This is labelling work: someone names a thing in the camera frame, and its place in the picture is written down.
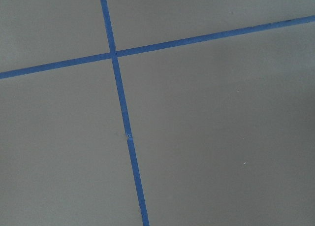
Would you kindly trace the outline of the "brown paper table cover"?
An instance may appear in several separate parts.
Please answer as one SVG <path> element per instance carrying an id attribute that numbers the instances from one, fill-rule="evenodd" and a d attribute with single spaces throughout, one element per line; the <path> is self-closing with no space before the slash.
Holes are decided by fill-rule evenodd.
<path id="1" fill-rule="evenodd" d="M 0 0 L 3 226 L 312 226 L 315 0 Z"/>

